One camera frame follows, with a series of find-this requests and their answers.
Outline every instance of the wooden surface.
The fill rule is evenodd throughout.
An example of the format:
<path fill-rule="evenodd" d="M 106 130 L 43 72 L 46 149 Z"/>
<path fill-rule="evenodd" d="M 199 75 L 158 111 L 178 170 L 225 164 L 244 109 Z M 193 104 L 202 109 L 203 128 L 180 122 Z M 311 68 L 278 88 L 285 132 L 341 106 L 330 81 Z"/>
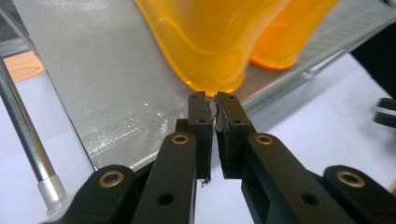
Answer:
<path fill-rule="evenodd" d="M 14 82 L 46 73 L 43 64 L 32 51 L 5 58 L 4 62 Z"/>

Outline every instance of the black object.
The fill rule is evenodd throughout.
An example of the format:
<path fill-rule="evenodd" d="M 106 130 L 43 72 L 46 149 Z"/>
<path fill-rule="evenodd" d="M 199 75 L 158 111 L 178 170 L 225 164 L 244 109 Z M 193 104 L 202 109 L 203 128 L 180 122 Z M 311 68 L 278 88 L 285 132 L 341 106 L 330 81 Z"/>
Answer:
<path fill-rule="evenodd" d="M 382 98 L 378 105 L 374 121 L 392 128 L 396 128 L 396 100 Z"/>
<path fill-rule="evenodd" d="M 255 223 L 396 223 L 396 198 L 369 176 L 345 166 L 314 175 L 279 139 L 256 133 L 235 96 L 219 92 L 216 102 L 224 177 L 242 179 Z M 189 119 L 177 121 L 151 169 L 96 171 L 64 217 L 52 223 L 192 223 L 196 178 L 200 172 L 198 178 L 210 176 L 208 108 L 203 92 L 191 95 Z"/>
<path fill-rule="evenodd" d="M 396 99 L 396 23 L 354 49 L 352 55 Z"/>

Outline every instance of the metal rod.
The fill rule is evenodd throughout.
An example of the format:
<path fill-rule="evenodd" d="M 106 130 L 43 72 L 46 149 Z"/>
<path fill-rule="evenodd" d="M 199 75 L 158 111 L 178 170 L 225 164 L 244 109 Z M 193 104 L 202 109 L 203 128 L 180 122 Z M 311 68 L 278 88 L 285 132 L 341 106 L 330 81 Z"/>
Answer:
<path fill-rule="evenodd" d="M 21 26 L 14 20 L 14 18 L 5 10 L 0 4 L 0 16 L 6 21 L 6 23 L 14 30 L 14 32 L 23 40 L 23 42 L 38 56 L 35 44 L 30 39 L 29 35 L 21 28 Z"/>
<path fill-rule="evenodd" d="M 55 171 L 52 168 L 47 153 L 44 150 L 18 90 L 1 57 L 0 95 L 14 128 L 17 131 L 18 137 L 21 140 L 21 144 L 32 166 L 37 181 L 40 182 L 55 175 Z"/>

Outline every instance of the screw hole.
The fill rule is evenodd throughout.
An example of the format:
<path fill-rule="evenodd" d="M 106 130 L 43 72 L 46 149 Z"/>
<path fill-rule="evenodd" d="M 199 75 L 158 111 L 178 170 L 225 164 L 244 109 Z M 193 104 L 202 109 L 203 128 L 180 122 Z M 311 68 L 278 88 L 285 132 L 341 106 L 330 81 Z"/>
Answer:
<path fill-rule="evenodd" d="M 168 205 L 173 201 L 173 196 L 170 193 L 162 194 L 158 197 L 158 204 L 160 205 Z"/>
<path fill-rule="evenodd" d="M 366 185 L 366 183 L 360 176 L 355 175 L 349 171 L 338 171 L 337 178 L 339 181 L 352 188 L 363 188 Z"/>
<path fill-rule="evenodd" d="M 305 203 L 308 203 L 308 204 L 310 204 L 310 205 L 317 205 L 317 204 L 319 204 L 319 201 L 318 201 L 317 197 L 315 197 L 315 196 L 312 195 L 312 194 L 304 194 L 304 195 L 303 195 L 303 200 L 304 200 Z"/>
<path fill-rule="evenodd" d="M 103 188 L 112 188 L 117 186 L 123 179 L 123 173 L 120 171 L 109 171 L 99 178 L 99 185 Z"/>
<path fill-rule="evenodd" d="M 175 144 L 185 144 L 189 141 L 189 138 L 185 135 L 176 135 L 172 138 L 172 142 Z"/>
<path fill-rule="evenodd" d="M 264 145 L 271 145 L 273 143 L 272 138 L 264 136 L 264 135 L 259 135 L 256 137 L 256 141 L 260 144 Z"/>

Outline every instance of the white table surface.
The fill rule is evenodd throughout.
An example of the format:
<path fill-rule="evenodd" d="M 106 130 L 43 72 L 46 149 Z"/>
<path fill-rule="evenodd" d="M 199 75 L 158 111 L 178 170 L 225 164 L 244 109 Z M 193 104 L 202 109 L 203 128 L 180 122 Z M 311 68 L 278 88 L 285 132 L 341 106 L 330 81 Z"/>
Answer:
<path fill-rule="evenodd" d="M 50 79 L 34 77 L 17 87 L 55 171 L 66 191 L 75 193 L 93 169 Z M 373 122 L 381 97 L 389 96 L 347 55 L 251 119 L 258 132 L 277 136 L 314 173 L 344 164 L 386 188 L 396 179 L 396 130 Z M 45 221 L 35 176 L 3 104 L 0 142 L 0 223 Z M 195 221 L 252 223 L 240 181 L 222 179 L 216 148 L 213 180 L 203 188 L 198 184 Z"/>

